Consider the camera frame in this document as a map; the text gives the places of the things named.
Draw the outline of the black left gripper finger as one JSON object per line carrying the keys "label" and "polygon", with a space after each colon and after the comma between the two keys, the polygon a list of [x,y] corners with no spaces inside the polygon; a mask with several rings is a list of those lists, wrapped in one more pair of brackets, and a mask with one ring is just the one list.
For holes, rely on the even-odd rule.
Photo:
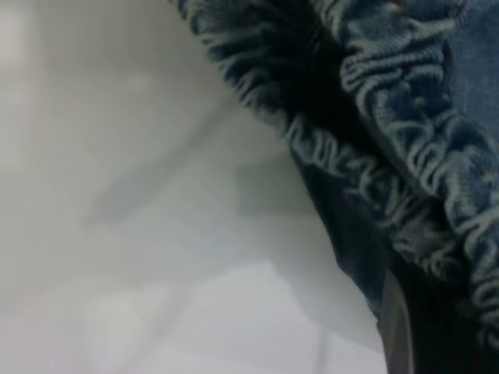
{"label": "black left gripper finger", "polygon": [[381,339],[389,373],[495,372],[495,355],[478,343],[474,326],[411,270],[385,275]]}

